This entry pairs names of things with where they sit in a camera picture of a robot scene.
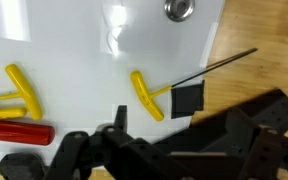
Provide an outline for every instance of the screwdriver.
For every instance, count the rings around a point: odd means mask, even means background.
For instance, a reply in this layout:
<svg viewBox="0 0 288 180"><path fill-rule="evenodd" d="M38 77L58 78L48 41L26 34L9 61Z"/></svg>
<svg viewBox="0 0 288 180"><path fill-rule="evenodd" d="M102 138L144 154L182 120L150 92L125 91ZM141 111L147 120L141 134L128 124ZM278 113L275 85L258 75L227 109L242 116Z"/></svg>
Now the screwdriver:
<svg viewBox="0 0 288 180"><path fill-rule="evenodd" d="M49 145L55 131L51 126L0 121L0 141Z"/></svg>

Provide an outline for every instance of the wooden table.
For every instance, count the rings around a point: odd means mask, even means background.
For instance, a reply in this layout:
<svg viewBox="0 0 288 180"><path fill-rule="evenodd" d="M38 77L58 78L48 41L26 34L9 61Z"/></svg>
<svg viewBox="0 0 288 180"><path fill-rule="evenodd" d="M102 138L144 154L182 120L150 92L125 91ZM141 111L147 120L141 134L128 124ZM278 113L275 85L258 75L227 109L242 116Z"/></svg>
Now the wooden table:
<svg viewBox="0 0 288 180"><path fill-rule="evenodd" d="M259 51L205 76L205 111L193 123L274 88L288 95L288 0L227 0L209 64L253 47Z"/></svg>

